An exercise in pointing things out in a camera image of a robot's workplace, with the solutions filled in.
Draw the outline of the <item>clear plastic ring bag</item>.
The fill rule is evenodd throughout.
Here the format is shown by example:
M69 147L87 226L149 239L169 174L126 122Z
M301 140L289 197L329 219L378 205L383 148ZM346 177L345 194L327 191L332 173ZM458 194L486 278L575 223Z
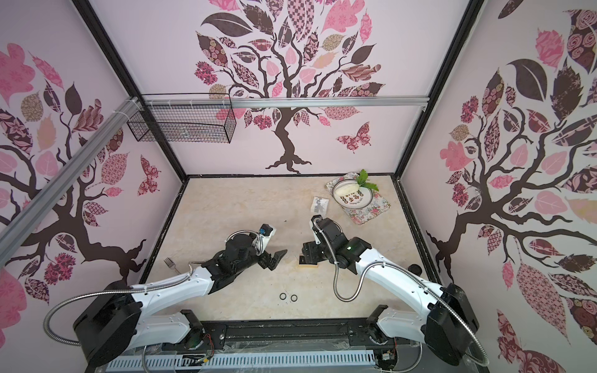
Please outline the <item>clear plastic ring bag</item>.
M310 211L315 215L326 216L330 200L323 197L314 197Z

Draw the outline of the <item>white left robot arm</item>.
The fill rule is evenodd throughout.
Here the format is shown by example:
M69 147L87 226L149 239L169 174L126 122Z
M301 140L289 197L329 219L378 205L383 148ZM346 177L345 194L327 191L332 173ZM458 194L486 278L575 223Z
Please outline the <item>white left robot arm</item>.
M193 320L183 312L160 316L170 306L224 289L246 269L259 265L275 270L285 255L266 247L275 228L238 231L225 241L224 250L210 260L179 274L149 284L127 286L115 281L74 322L73 329L90 367L110 363L125 351L143 345L180 343L192 331Z

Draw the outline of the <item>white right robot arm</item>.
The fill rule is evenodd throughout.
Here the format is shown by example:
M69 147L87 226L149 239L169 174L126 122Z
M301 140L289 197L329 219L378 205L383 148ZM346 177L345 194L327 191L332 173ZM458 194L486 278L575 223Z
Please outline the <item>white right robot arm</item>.
M339 301L355 301L365 282L372 281L410 307L404 312L379 306L368 322L374 338L417 342L449 365L457 366L464 358L480 367L489 365L488 353L477 337L480 324L463 289L425 280L365 240L348 239L331 219L314 215L309 223L314 240L304 243L303 257L309 264L334 265L332 289Z

